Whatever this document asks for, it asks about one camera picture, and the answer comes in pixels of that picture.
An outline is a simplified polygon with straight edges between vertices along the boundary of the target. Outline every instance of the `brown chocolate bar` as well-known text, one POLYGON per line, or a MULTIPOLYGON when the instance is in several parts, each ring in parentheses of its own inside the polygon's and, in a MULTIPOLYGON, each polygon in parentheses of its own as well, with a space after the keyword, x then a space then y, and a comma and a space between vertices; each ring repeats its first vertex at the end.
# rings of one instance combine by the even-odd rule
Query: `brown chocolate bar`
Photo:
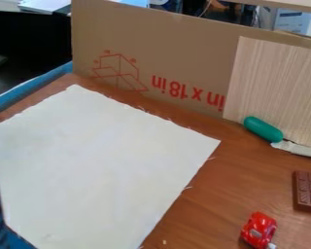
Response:
POLYGON ((294 209, 311 213, 311 173, 295 171, 293 174, 294 209))

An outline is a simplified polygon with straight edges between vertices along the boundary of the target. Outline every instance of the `toy car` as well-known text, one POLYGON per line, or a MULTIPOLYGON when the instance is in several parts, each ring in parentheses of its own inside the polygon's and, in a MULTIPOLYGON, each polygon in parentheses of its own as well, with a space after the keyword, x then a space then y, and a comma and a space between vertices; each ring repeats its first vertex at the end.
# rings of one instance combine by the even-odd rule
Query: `toy car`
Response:
POLYGON ((275 248, 271 243, 277 222, 260 212, 255 212, 241 231, 241 237, 256 249, 275 248))

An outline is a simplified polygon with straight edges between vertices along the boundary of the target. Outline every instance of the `corrugated cardboard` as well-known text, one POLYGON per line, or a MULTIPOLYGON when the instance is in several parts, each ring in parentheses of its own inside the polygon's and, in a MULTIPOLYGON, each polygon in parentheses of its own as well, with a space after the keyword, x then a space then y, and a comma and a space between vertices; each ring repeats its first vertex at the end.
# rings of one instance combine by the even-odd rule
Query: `corrugated cardboard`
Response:
POLYGON ((240 36, 311 39, 103 0, 73 1, 74 71, 221 117, 240 36))

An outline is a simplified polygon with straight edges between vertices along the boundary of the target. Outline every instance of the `green handle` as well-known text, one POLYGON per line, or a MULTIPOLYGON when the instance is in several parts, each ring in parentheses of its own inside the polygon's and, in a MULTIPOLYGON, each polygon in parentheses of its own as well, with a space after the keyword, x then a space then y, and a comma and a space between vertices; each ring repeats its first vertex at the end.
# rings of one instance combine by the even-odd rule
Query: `green handle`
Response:
POLYGON ((247 117, 243 124, 251 132, 266 139, 267 141, 278 143, 284 138, 284 134, 281 130, 258 118, 247 117))

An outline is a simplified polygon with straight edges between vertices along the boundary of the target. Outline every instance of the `wooden table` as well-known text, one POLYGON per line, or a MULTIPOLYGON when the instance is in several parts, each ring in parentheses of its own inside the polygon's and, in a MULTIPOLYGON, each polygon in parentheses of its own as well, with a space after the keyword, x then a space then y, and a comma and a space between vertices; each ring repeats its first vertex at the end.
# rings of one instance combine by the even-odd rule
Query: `wooden table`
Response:
POLYGON ((276 150, 240 124, 217 120, 174 105, 121 91, 76 75, 66 75, 0 113, 0 122, 67 87, 79 84, 178 125, 222 140, 162 220, 143 249, 249 248, 239 240, 254 211, 278 222, 279 249, 311 249, 311 214, 293 211, 292 173, 311 171, 311 159, 276 150))

